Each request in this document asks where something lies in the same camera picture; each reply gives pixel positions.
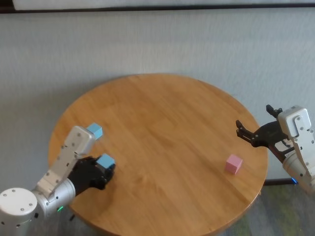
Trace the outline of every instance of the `blue cube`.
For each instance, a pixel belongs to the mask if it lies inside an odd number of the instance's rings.
[[[108,169],[109,167],[111,167],[112,165],[115,164],[115,160],[113,158],[111,158],[109,155],[107,154],[103,154],[97,161],[97,164],[101,165],[102,167],[104,167],[105,169]]]
[[[89,130],[91,133],[94,134],[95,136],[95,139],[99,139],[100,137],[102,137],[103,135],[103,130],[102,130],[102,127],[100,127],[98,124],[96,123],[93,123],[91,124],[87,130]]]

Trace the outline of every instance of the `round wooden table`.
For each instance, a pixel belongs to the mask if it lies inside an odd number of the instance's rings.
[[[89,189],[70,206],[89,225],[119,236],[203,236],[240,218],[259,194],[267,149],[236,136],[235,120],[258,128],[222,90],[189,77],[134,75],[106,82],[71,104],[51,136],[51,165],[74,125],[96,122],[116,171],[106,189]],[[230,154],[243,159],[236,175]]]

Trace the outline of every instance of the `white wall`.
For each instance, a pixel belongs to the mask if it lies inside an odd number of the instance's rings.
[[[314,121],[314,22],[313,8],[0,15],[0,190],[32,188],[66,107],[124,75],[207,81],[260,124],[273,120],[268,103],[306,106]],[[271,156],[268,178],[278,177]]]

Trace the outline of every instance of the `floor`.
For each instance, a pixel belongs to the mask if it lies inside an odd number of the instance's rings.
[[[71,211],[34,225],[32,236],[101,236]],[[218,236],[312,236],[315,235],[315,195],[306,195],[298,185],[263,187],[251,209]]]

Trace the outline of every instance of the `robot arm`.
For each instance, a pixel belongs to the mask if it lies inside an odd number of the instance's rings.
[[[33,191],[11,188],[0,193],[0,235],[25,236],[35,219],[60,211],[90,187],[103,190],[114,174],[115,161],[106,154],[83,158],[101,135],[97,124],[73,127],[57,160]]]
[[[277,120],[263,125],[254,133],[236,121],[237,136],[253,147],[267,147],[283,164],[288,174],[307,192],[315,191],[315,144],[308,112],[294,106],[288,110],[274,110],[266,106]]]

